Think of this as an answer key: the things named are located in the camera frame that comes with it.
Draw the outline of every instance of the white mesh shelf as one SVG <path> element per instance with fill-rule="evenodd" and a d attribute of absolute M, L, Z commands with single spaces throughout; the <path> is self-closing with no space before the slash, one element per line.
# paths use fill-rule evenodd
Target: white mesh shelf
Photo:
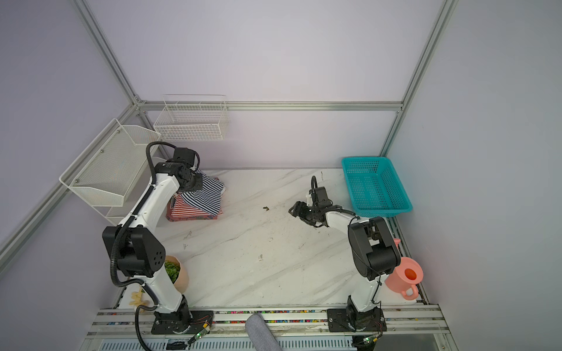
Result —
<path fill-rule="evenodd" d="M 117 120 L 108 127 L 113 133 L 78 174 L 69 179 L 67 170 L 59 178 L 92 207 L 123 206 L 147 165 L 146 145 L 160 140 L 160 133 Z"/>
<path fill-rule="evenodd" d="M 223 95 L 164 95 L 165 107 L 154 123 L 162 140 L 223 140 L 228 112 Z"/>

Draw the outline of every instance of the beige flower pot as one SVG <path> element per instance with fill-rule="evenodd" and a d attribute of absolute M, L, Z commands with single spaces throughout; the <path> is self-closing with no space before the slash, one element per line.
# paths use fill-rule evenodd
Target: beige flower pot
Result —
<path fill-rule="evenodd" d="M 187 276 L 187 270 L 185 269 L 183 264 L 179 262 L 178 259 L 175 258 L 174 256 L 166 256 L 166 261 L 170 261 L 175 263 L 176 265 L 179 265 L 178 278 L 174 283 L 174 287 L 180 293 L 182 294 L 185 293 L 185 290 L 187 289 L 187 285 L 189 284 L 189 277 Z"/>

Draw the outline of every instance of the red and white striped cloth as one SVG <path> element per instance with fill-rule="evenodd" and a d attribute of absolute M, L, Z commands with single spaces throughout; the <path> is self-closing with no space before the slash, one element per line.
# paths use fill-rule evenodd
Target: red and white striped cloth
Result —
<path fill-rule="evenodd" d="M 202 217 L 202 216 L 212 217 L 213 216 L 205 211 L 202 211 L 198 208 L 186 204 L 185 201 L 183 201 L 183 198 L 179 194 L 174 194 L 174 197 L 172 198 L 171 208 L 172 208 L 171 215 L 173 217 L 186 218 L 186 217 Z M 221 209 L 219 213 L 217 213 L 217 216 L 222 214 L 223 214 L 223 210 Z"/>

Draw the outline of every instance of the white marble table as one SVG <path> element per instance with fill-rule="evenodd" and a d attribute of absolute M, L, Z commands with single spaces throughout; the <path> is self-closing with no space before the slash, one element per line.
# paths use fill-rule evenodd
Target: white marble table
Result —
<path fill-rule="evenodd" d="M 287 212 L 295 201 L 305 201 L 312 175 L 334 204 L 351 209 L 341 169 L 206 173 L 228 189 L 224 214 L 217 220 L 183 222 L 162 216 L 155 233 L 166 254 L 176 256 L 188 270 L 185 296 L 190 306 L 346 303 L 355 281 L 362 279 L 347 235 L 315 229 Z M 409 303 L 383 288 L 383 304 Z"/>

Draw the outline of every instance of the blue basket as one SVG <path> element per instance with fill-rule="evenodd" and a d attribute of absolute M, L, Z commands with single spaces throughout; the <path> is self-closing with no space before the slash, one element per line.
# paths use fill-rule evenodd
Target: blue basket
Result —
<path fill-rule="evenodd" d="M 412 210 L 390 159 L 347 157 L 342 166 L 353 210 L 359 216 L 393 217 Z"/>

